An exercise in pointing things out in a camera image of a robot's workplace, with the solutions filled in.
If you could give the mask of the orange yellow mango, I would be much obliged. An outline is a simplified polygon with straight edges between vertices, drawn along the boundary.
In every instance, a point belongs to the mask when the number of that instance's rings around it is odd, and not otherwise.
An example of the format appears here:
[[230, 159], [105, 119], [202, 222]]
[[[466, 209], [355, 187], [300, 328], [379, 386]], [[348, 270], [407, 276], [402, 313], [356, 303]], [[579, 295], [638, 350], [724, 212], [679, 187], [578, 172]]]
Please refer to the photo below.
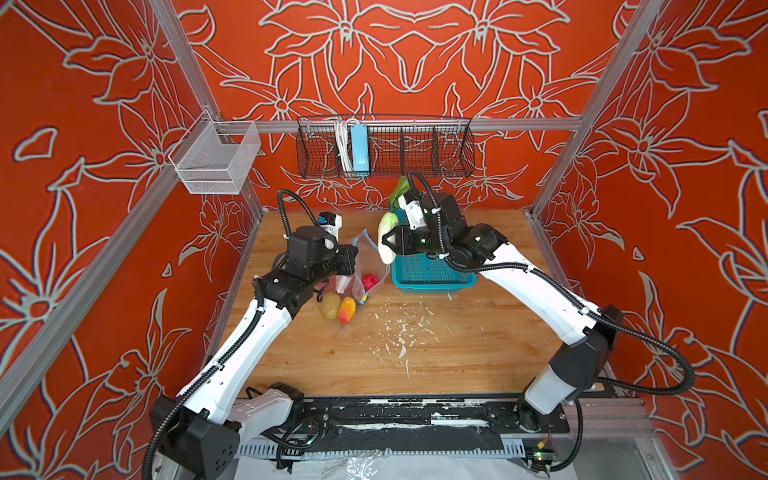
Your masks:
[[345, 297], [341, 300], [337, 311], [337, 318], [340, 323], [347, 325], [355, 316], [357, 303], [352, 297]]

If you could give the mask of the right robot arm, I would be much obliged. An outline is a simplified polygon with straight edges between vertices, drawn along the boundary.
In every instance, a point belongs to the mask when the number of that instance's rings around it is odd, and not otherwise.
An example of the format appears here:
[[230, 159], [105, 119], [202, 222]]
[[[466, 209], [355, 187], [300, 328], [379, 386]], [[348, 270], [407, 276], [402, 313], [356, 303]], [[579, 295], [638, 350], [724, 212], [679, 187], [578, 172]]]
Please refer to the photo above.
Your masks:
[[[406, 214], [379, 226], [379, 254], [390, 264], [398, 257], [425, 255], [463, 274], [480, 274], [514, 296], [543, 320], [562, 344], [547, 366], [524, 390], [522, 409], [549, 415], [594, 383], [652, 396], [677, 396], [694, 385], [690, 362], [675, 348], [623, 325], [617, 309], [599, 308], [571, 292], [529, 261], [494, 227], [469, 225], [453, 196], [437, 193], [426, 178], [411, 171], [408, 188], [397, 202]], [[620, 335], [635, 338], [669, 356], [682, 377], [666, 387], [644, 387], [601, 376]]]

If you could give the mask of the clear zip top bag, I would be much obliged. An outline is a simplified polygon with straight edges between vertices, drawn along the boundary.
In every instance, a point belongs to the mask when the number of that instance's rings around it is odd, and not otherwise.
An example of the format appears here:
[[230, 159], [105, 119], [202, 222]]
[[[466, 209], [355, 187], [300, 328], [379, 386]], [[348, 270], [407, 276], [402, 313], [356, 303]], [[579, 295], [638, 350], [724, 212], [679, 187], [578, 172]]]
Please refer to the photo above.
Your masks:
[[[357, 303], [357, 313], [359, 307], [371, 300], [379, 287], [384, 284], [389, 276], [390, 266], [382, 261], [377, 244], [373, 241], [367, 229], [353, 237], [351, 244], [358, 249], [353, 273], [351, 275], [333, 277], [324, 295], [335, 292], [341, 299], [345, 297], [354, 298]], [[373, 274], [380, 279], [380, 283], [368, 292], [364, 290], [361, 281], [365, 274]]]

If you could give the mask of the red fruit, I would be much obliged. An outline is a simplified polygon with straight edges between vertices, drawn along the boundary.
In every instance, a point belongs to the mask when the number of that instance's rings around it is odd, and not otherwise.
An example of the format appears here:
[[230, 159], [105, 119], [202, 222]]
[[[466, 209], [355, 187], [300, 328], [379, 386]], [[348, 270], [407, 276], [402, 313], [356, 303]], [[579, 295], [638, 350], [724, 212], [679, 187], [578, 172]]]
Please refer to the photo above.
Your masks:
[[362, 286], [366, 292], [370, 291], [380, 283], [380, 279], [373, 274], [365, 274], [361, 281]]

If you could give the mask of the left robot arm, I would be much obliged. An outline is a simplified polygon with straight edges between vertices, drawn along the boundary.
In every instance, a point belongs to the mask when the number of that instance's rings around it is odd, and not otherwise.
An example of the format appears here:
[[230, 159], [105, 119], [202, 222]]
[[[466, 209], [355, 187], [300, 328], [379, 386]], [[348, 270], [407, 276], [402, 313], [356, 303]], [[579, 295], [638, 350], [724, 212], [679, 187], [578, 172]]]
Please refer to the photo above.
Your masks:
[[354, 273], [358, 249], [340, 243], [315, 215], [309, 224], [291, 228], [286, 198], [305, 203], [290, 190], [277, 192], [285, 252], [270, 272], [253, 279], [254, 297], [246, 313], [203, 369], [175, 398], [161, 396], [153, 405], [154, 434], [142, 461], [142, 478], [152, 478], [155, 458], [163, 455], [200, 479], [216, 479], [234, 459], [244, 433], [257, 436], [290, 416], [293, 399], [273, 390], [246, 405], [248, 415], [230, 417], [240, 390], [272, 342], [333, 277]]

